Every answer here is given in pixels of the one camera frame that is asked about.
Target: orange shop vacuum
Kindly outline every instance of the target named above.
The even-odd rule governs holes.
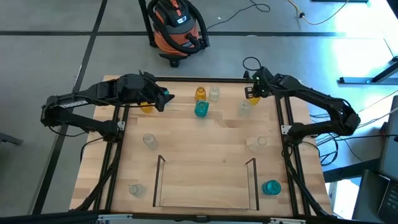
[[[152,33],[149,20],[146,21],[148,16],[145,16],[146,10],[142,8],[142,5],[141,11],[150,45],[157,46],[164,52],[159,55],[168,59],[171,67],[178,67],[181,60],[210,46],[205,21],[198,9],[189,1],[152,0],[148,4],[147,15],[152,19],[154,33]]]

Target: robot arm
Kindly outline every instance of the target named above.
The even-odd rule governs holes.
[[[329,121],[315,124],[294,123],[286,134],[287,142],[291,145],[298,145],[305,136],[313,134],[336,133],[339,136],[349,136],[361,122],[358,114],[346,100],[308,88],[290,75],[273,76],[267,68],[261,67],[252,78],[254,85],[245,88],[246,98],[265,98],[270,95],[295,96],[319,106],[330,115]]]
[[[83,105],[124,106],[131,103],[140,105],[148,102],[153,103],[158,111],[163,111],[164,105],[174,98],[174,95],[166,95],[164,93],[166,90],[156,84],[155,76],[150,73],[140,71],[139,75],[127,74],[118,79],[94,84],[89,89],[77,93],[50,96],[42,107],[40,121],[49,127],[68,124],[86,132],[97,131],[104,137],[104,141],[117,142],[120,139],[120,124],[73,114],[69,108]]]

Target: concrete floor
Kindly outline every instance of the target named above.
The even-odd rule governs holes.
[[[254,8],[240,13],[212,31],[251,32],[344,32],[345,37],[247,37],[211,36],[211,47],[170,68],[158,49],[149,47],[145,36],[97,37],[81,89],[100,82],[104,75],[136,73],[139,69],[159,76],[234,77],[244,69],[242,59],[257,57],[273,73],[301,79],[304,84],[347,99],[360,110],[397,89],[396,86],[341,86],[342,76],[372,76],[392,54],[398,54],[394,32],[396,18],[383,0],[368,4],[350,3],[330,21],[310,26],[297,20],[287,1],[258,1],[271,12]],[[341,3],[296,0],[308,19],[319,21]],[[249,0],[192,0],[209,26],[222,21]],[[92,30],[101,0],[0,0],[0,30]],[[144,31],[137,1],[109,0],[101,31]],[[21,146],[0,144],[0,216],[30,213],[37,185],[49,159],[55,135],[40,121],[40,107],[50,95],[69,93],[74,85],[89,37],[0,35],[0,132],[24,140]],[[361,113],[363,121],[389,111],[391,99],[376,110]],[[322,113],[309,106],[312,114]],[[92,106],[77,108],[76,114],[92,116]],[[380,123],[358,130],[359,135],[377,132]],[[70,128],[68,133],[77,133]],[[65,212],[69,208],[79,168],[79,152],[86,136],[67,138],[62,148],[43,212]],[[364,161],[380,154],[380,139],[349,141]],[[322,153],[334,149],[321,147]],[[325,169],[359,162],[340,143],[338,159]]]

